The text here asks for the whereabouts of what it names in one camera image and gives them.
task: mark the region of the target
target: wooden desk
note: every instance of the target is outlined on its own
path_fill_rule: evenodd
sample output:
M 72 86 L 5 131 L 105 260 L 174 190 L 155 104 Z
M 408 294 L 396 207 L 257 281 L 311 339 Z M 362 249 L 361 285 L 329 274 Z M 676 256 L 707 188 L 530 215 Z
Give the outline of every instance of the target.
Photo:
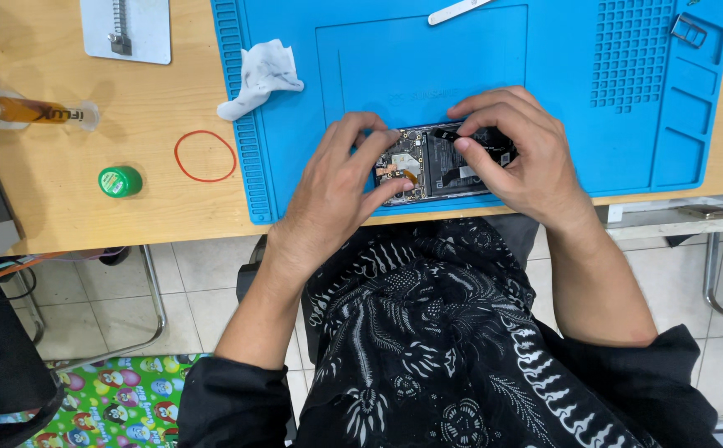
M 197 129 L 229 143 L 218 118 L 226 100 L 209 2 L 171 2 L 173 62 L 157 66 L 87 56 L 78 2 L 0 0 L 0 88 L 28 98 L 92 100 L 101 110 L 95 132 L 60 126 L 0 131 L 0 181 L 24 240 L 14 253 L 124 246 L 262 234 L 248 219 L 242 179 L 197 183 L 173 158 L 177 139 Z M 597 204 L 723 194 L 723 84 L 705 183 L 696 190 L 595 199 Z M 196 176 L 221 177 L 228 150 L 207 136 L 180 148 Z M 116 200 L 97 187 L 105 167 L 130 164 L 146 185 Z M 507 213 L 488 207 L 371 219 L 369 223 Z

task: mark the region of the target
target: black batik shirt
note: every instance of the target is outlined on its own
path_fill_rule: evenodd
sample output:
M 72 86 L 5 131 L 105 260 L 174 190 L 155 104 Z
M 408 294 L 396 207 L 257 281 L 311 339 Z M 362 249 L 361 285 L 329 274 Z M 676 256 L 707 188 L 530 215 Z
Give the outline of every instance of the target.
M 362 228 L 305 296 L 320 342 L 296 446 L 719 446 L 684 325 L 647 348 L 559 337 L 482 219 Z M 283 446 L 284 374 L 199 360 L 180 444 Z

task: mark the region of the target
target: shirt sleeve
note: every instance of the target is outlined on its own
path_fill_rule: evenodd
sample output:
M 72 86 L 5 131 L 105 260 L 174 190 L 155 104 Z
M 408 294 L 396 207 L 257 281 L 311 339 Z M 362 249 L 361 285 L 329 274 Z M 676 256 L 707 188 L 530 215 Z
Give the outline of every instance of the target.
M 271 371 L 201 358 L 187 373 L 179 406 L 179 446 L 284 446 L 290 419 L 287 368 Z
M 561 338 L 538 323 L 549 351 L 615 411 L 663 448 L 720 447 L 716 410 L 690 385 L 699 347 L 685 325 L 645 348 L 601 347 Z

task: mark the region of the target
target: phone motherboard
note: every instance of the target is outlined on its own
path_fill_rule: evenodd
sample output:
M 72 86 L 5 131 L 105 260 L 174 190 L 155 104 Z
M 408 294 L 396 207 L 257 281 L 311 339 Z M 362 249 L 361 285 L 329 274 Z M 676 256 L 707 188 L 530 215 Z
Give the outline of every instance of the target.
M 378 158 L 373 178 L 376 187 L 392 178 L 408 178 L 414 183 L 414 190 L 398 193 L 384 202 L 385 206 L 488 192 L 453 146 L 459 137 L 455 131 L 461 123 L 408 127 L 400 131 L 400 138 Z M 470 138 L 486 148 L 502 167 L 518 156 L 514 142 L 496 127 L 481 127 Z

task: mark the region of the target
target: green container lid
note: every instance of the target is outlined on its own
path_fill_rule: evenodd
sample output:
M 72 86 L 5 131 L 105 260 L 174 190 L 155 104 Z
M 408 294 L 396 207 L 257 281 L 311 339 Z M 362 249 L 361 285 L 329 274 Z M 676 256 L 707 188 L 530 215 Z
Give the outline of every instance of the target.
M 98 186 L 110 198 L 124 198 L 140 192 L 143 178 L 132 167 L 104 168 L 98 173 Z

